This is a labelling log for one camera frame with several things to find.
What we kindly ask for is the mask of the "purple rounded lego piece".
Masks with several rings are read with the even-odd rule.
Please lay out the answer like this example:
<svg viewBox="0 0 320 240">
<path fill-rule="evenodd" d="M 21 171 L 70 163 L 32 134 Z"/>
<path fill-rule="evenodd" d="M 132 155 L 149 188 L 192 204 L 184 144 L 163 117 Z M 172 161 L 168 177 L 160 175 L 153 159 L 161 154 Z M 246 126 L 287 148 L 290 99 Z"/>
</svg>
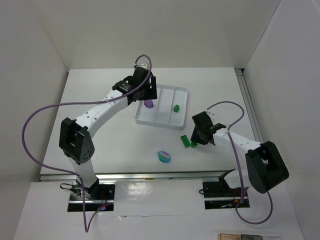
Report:
<svg viewBox="0 0 320 240">
<path fill-rule="evenodd" d="M 154 102 L 151 99 L 145 100 L 143 103 L 147 109 L 152 109 L 154 107 Z"/>
</svg>

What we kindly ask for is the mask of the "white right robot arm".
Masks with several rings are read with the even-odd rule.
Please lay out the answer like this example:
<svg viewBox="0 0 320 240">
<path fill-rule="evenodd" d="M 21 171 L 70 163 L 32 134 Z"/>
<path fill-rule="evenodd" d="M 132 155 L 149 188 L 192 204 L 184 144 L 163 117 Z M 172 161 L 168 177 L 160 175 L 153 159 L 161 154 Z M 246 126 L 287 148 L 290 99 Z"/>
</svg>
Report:
<svg viewBox="0 0 320 240">
<path fill-rule="evenodd" d="M 265 194 L 290 176 L 277 146 L 271 142 L 250 140 L 227 129 L 221 123 L 213 124 L 203 111 L 192 117 L 194 129 L 191 141 L 200 145 L 212 144 L 236 153 L 237 159 L 245 159 L 246 168 L 228 170 L 219 181 L 229 189 L 252 187 Z"/>
</svg>

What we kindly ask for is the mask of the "green square lego brick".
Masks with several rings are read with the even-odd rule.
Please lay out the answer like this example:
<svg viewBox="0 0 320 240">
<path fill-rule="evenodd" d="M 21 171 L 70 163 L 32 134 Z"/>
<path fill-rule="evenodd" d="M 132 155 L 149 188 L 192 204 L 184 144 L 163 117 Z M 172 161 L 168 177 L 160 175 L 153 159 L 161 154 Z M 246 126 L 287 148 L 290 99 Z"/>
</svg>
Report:
<svg viewBox="0 0 320 240">
<path fill-rule="evenodd" d="M 179 112 L 179 110 L 180 110 L 180 106 L 179 106 L 178 104 L 176 104 L 176 105 L 173 107 L 173 112 L 174 112 L 174 113 L 177 113 L 177 112 Z"/>
</svg>

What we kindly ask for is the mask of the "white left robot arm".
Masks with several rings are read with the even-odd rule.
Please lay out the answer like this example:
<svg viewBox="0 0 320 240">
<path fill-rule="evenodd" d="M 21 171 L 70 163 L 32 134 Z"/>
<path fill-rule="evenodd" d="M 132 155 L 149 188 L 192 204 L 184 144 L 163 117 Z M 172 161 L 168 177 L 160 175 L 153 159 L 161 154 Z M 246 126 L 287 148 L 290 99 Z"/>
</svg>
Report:
<svg viewBox="0 0 320 240">
<path fill-rule="evenodd" d="M 65 118 L 60 125 L 59 147 L 72 164 L 78 186 L 84 187 L 90 198 L 99 191 L 91 158 L 95 147 L 93 137 L 116 113 L 136 101 L 157 98 L 156 77 L 148 69 L 136 66 L 133 75 L 117 82 L 104 97 L 103 103 L 95 105 L 75 119 Z"/>
</svg>

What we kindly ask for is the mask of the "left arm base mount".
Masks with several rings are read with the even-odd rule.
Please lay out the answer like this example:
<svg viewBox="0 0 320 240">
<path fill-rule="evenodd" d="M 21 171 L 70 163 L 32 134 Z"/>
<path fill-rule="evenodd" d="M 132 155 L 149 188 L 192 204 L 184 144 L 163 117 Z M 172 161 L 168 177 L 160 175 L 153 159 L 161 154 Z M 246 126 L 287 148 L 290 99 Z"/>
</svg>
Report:
<svg viewBox="0 0 320 240">
<path fill-rule="evenodd" d="M 62 190 L 70 191 L 68 201 L 68 212 L 83 211 L 83 191 L 78 184 L 61 183 L 59 186 Z M 98 208 L 102 212 L 112 212 L 114 210 L 115 184 L 100 184 L 98 190 L 89 194 L 84 193 L 85 210 L 95 212 Z"/>
</svg>

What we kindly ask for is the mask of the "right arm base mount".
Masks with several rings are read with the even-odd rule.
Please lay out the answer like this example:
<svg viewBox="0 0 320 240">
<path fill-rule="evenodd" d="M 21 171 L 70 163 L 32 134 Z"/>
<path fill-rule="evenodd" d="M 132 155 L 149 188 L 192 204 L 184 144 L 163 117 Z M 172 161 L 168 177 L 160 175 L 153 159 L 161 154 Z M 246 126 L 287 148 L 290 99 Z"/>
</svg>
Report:
<svg viewBox="0 0 320 240">
<path fill-rule="evenodd" d="M 247 193 L 244 195 L 243 203 L 241 203 L 240 187 L 232 189 L 218 181 L 203 182 L 198 193 L 204 197 L 206 210 L 234 209 L 238 203 L 240 208 L 250 207 Z"/>
</svg>

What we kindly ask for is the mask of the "green sloped lego brick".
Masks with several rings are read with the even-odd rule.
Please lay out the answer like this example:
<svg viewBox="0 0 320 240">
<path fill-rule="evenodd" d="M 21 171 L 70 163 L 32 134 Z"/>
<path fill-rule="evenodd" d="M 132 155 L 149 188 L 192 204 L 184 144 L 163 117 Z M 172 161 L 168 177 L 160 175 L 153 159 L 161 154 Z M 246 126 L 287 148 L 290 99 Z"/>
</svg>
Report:
<svg viewBox="0 0 320 240">
<path fill-rule="evenodd" d="M 198 145 L 198 144 L 197 144 L 196 142 L 194 142 L 194 141 L 191 142 L 191 147 L 192 147 L 192 148 L 197 147 L 197 145 Z"/>
</svg>

